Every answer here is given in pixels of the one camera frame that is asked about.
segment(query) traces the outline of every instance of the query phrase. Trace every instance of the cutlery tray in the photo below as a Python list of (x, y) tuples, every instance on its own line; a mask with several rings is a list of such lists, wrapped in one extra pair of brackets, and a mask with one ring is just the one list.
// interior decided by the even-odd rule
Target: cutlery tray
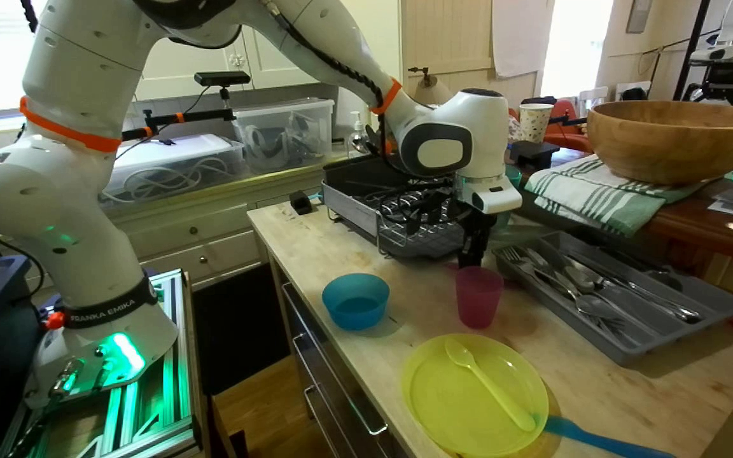
[[(604, 280), (595, 291), (581, 292), (558, 261), (545, 261), (545, 257), (538, 261), (534, 251), (545, 249), (561, 259), (576, 259)], [(501, 273), (519, 278), (554, 315), (617, 363), (637, 361), (733, 315), (731, 292), (671, 269), (665, 269), (666, 278), (660, 280), (568, 232), (497, 246), (494, 257)], [(699, 319), (688, 322), (671, 315), (674, 306), (695, 311)]]

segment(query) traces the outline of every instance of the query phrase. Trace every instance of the pink cup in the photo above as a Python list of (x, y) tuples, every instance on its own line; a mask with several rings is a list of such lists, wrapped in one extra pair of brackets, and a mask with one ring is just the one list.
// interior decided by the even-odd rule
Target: pink cup
[(456, 269), (457, 315), (469, 329), (491, 326), (501, 296), (501, 278), (477, 265)]

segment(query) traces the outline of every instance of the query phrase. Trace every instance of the yellow plate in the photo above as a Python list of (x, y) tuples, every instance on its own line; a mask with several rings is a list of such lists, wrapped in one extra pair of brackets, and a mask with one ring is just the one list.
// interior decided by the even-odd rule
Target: yellow plate
[[(533, 414), (533, 429), (519, 429), (480, 378), (446, 354), (447, 341), (464, 343), (491, 383)], [(474, 333), (422, 343), (403, 371), (403, 396), (440, 448), (477, 458), (527, 448), (540, 437), (549, 414), (547, 390), (533, 363), (501, 341)]]

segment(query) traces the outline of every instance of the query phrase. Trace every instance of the blue plastic cup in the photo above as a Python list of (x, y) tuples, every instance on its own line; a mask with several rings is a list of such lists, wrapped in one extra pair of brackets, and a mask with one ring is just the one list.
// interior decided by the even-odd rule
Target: blue plastic cup
[(365, 331), (377, 326), (386, 313), (389, 284), (367, 273), (352, 273), (330, 280), (320, 302), (330, 313), (333, 322), (347, 331)]

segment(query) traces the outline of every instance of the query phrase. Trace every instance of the wooden bowl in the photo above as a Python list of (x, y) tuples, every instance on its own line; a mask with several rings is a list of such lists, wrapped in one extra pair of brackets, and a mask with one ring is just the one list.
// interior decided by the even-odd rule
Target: wooden bowl
[(733, 106), (613, 101), (589, 115), (597, 158), (642, 182), (688, 185), (733, 171)]

